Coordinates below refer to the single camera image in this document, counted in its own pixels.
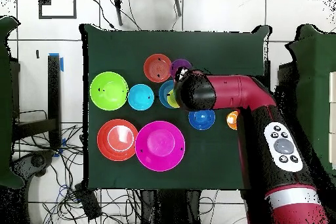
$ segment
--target purple bowl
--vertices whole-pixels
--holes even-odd
[[[192,65],[184,59],[177,59],[174,62],[171,63],[171,77],[175,78],[175,74],[178,68],[181,66],[185,66],[186,68],[191,68]]]
[[[184,156],[183,134],[173,124],[154,121],[145,125],[135,141],[135,153],[143,166],[163,172],[174,168]]]

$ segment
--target plastic bowl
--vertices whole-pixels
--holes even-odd
[[[167,171],[180,163],[185,142],[173,124],[155,121],[145,125],[135,141],[135,152],[142,165],[153,171]]]
[[[179,108],[180,106],[177,104],[175,99],[174,90],[170,90],[167,95],[167,102],[173,108]]]
[[[173,80],[169,80],[163,83],[159,89],[159,99],[161,103],[167,108],[174,108],[170,106],[167,101],[167,95],[173,88],[174,88],[174,82]]]
[[[181,66],[184,66],[185,68],[191,68],[192,65],[184,59],[177,59],[174,62],[171,63],[171,69],[170,69],[170,73],[171,73],[171,77],[174,79],[175,78],[175,74],[178,68],[180,68]]]
[[[109,160],[124,161],[135,154],[138,131],[133,124],[121,119],[106,122],[97,135],[99,151]]]
[[[197,112],[189,112],[189,122],[193,128],[197,130],[209,129],[215,122],[215,111],[200,110]]]
[[[113,111],[122,107],[129,92],[125,79],[115,72],[97,75],[90,85],[90,97],[100,109]]]
[[[237,117],[238,117],[238,111],[233,111],[227,115],[226,122],[229,128],[237,130]]]
[[[154,93],[147,85],[137,84],[129,90],[128,101],[133,109],[146,110],[154,102]]]
[[[170,76],[171,61],[163,54],[154,54],[144,63],[144,74],[155,83],[166,81]]]

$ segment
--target white stripe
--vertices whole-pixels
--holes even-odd
[[[265,199],[270,201],[272,209],[298,203],[321,204],[316,191],[306,187],[293,187],[291,189],[279,190],[273,192]]]

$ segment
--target blue bowl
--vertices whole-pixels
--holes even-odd
[[[198,130],[206,130],[215,122],[215,111],[200,110],[197,112],[189,112],[188,117],[192,127]]]
[[[174,89],[174,81],[169,80],[163,83],[159,90],[159,99],[161,103],[167,108],[174,108],[167,102],[167,95],[172,89]]]
[[[129,105],[135,110],[146,110],[154,102],[154,93],[145,84],[137,84],[131,87],[128,96]]]

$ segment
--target white tile floor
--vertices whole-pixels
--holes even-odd
[[[123,26],[117,22],[116,10],[110,0],[97,0],[104,10],[104,16],[117,29],[136,30],[137,27],[124,15]],[[38,0],[0,0],[0,16],[16,17],[21,25],[9,36],[8,47],[12,57],[21,63],[20,72],[20,109],[21,111],[43,109],[47,111],[47,55],[59,53],[64,58],[62,83],[62,127],[81,125],[83,104],[83,57],[81,53],[80,23],[89,23],[110,30],[103,18],[99,6],[92,0],[77,0],[77,19],[40,20]],[[175,23],[174,0],[123,0],[122,10],[131,16],[129,2],[137,24],[143,30],[170,30]],[[43,7],[43,15],[71,15],[72,0],[52,0],[51,6]],[[292,41],[296,29],[301,24],[314,24],[319,29],[330,32],[336,27],[332,6],[328,0],[184,0],[183,30],[185,31],[227,31],[250,32],[259,25],[272,27],[268,44],[268,57],[271,61],[271,86],[277,84],[277,70],[280,64],[292,61],[284,47]],[[178,18],[174,30],[182,30],[182,18]],[[31,113],[21,116],[21,120],[43,118],[43,113]],[[79,133],[71,140],[73,145],[81,145]],[[20,150],[27,150],[23,144]],[[81,164],[82,156],[76,156],[75,162]],[[64,164],[60,158],[53,158],[52,166],[57,171],[58,181],[65,184]],[[71,171],[74,183],[83,178],[83,166],[73,164]],[[56,175],[52,168],[41,178],[34,178],[29,193],[31,222],[42,224],[47,212],[42,206],[46,202],[49,209],[54,206],[59,193]],[[215,190],[205,190],[202,196],[214,200]],[[125,197],[119,198],[119,204],[111,202],[105,189],[98,190],[98,201],[107,214],[125,214],[131,210]],[[125,194],[124,190],[109,190],[112,198]],[[210,201],[202,199],[200,211],[211,209]],[[215,199],[215,210],[201,216],[203,224],[247,224],[245,208],[239,191],[220,191]],[[83,214],[76,210],[76,216]],[[128,218],[135,223],[135,218]],[[79,219],[78,224],[96,224],[95,221]],[[117,224],[103,216],[98,224]],[[75,224],[62,220],[57,224]]]

